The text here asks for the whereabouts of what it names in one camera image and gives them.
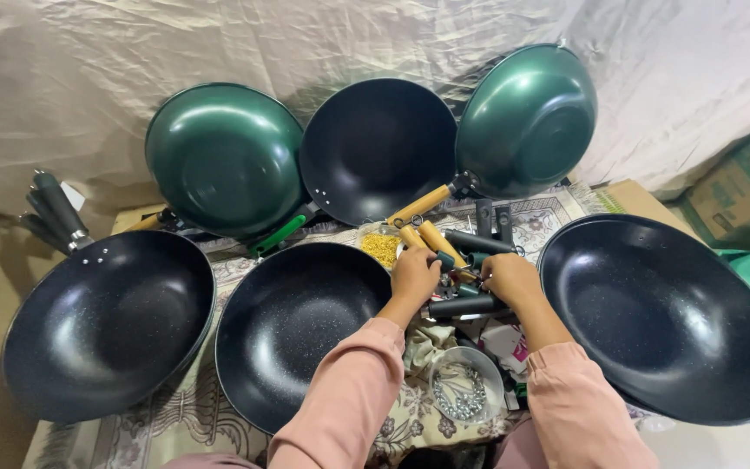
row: cardboard box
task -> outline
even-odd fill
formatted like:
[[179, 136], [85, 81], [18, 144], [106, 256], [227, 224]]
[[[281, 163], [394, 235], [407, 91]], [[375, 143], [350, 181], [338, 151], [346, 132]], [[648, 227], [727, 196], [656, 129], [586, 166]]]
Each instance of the cardboard box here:
[[711, 247], [750, 249], [750, 136], [689, 188], [679, 207]]
[[632, 179], [625, 179], [619, 183], [599, 188], [595, 191], [601, 204], [614, 214], [638, 215], [654, 219], [665, 225], [680, 229], [701, 239], [687, 225], [670, 212], [664, 205], [653, 197], [644, 187]]

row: wooden handle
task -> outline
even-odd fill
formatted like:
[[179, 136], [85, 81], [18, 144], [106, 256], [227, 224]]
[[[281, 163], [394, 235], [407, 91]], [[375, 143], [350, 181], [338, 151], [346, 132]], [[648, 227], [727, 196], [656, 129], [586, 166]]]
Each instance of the wooden handle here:
[[[430, 220], [426, 220], [418, 227], [418, 233], [422, 235], [422, 239], [427, 242], [431, 250], [444, 251], [453, 256], [453, 264], [456, 267], [467, 267], [467, 262], [465, 262], [465, 260], [462, 259], [462, 256], [459, 255], [459, 252], [453, 249], [453, 246], [444, 239], [444, 236], [442, 236], [442, 234], [438, 232], [438, 229], [430, 223]], [[472, 281], [474, 279], [471, 274], [466, 274], [464, 272], [460, 272], [459, 277], [464, 281]]]
[[160, 220], [158, 220], [158, 214], [150, 215], [147, 218], [142, 219], [135, 225], [130, 226], [123, 231], [138, 231], [139, 229], [158, 229], [163, 226]]
[[407, 225], [401, 228], [398, 231], [398, 237], [401, 238], [401, 240], [404, 242], [404, 244], [407, 245], [408, 248], [410, 246], [427, 248], [427, 245], [424, 244], [424, 240], [422, 240], [422, 237], [419, 236], [418, 233], [416, 233], [416, 230], [413, 229], [411, 225]]
[[415, 202], [395, 212], [395, 215], [387, 218], [387, 225], [394, 225], [395, 218], [401, 218], [404, 220], [404, 223], [408, 224], [413, 215], [427, 213], [431, 208], [447, 200], [450, 195], [450, 189], [446, 185], [436, 187]]

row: green wok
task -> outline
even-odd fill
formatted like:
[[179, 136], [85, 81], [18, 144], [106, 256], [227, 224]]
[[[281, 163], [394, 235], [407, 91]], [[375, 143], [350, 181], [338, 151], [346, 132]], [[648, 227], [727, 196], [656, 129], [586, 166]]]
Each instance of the green wok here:
[[557, 44], [517, 49], [479, 82], [456, 135], [459, 176], [388, 218], [409, 220], [465, 188], [522, 198], [564, 178], [595, 130], [598, 98], [578, 58]]
[[166, 101], [146, 136], [147, 165], [178, 218], [214, 235], [255, 240], [304, 201], [303, 128], [276, 99], [205, 83]]

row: black non-stick coating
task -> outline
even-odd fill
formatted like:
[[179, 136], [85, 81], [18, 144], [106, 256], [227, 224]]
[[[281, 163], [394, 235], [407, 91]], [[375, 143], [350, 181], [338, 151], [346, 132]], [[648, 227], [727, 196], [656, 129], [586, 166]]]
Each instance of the black non-stick coating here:
[[456, 120], [432, 91], [371, 79], [336, 92], [300, 146], [308, 194], [349, 225], [381, 221], [456, 174]]
[[311, 243], [268, 257], [222, 313], [216, 370], [246, 420], [276, 433], [294, 417], [329, 350], [390, 298], [389, 274], [343, 244]]
[[714, 251], [647, 218], [563, 227], [543, 291], [618, 389], [681, 421], [750, 421], [750, 287]]
[[177, 234], [99, 240], [55, 267], [16, 312], [3, 353], [7, 386], [47, 421], [125, 410], [192, 358], [215, 289], [206, 256]]

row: person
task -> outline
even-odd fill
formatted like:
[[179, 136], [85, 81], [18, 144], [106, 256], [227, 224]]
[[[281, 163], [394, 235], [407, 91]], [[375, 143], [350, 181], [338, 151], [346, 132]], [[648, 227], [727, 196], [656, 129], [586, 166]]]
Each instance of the person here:
[[[392, 298], [323, 358], [305, 400], [268, 447], [268, 469], [363, 467], [404, 378], [404, 330], [439, 281], [430, 250], [411, 248], [392, 269]], [[484, 285], [520, 320], [529, 356], [531, 419], [500, 444], [496, 469], [649, 468], [623, 401], [575, 343], [543, 295], [536, 268], [516, 254], [485, 259]], [[163, 469], [249, 467], [235, 455], [189, 455]]]

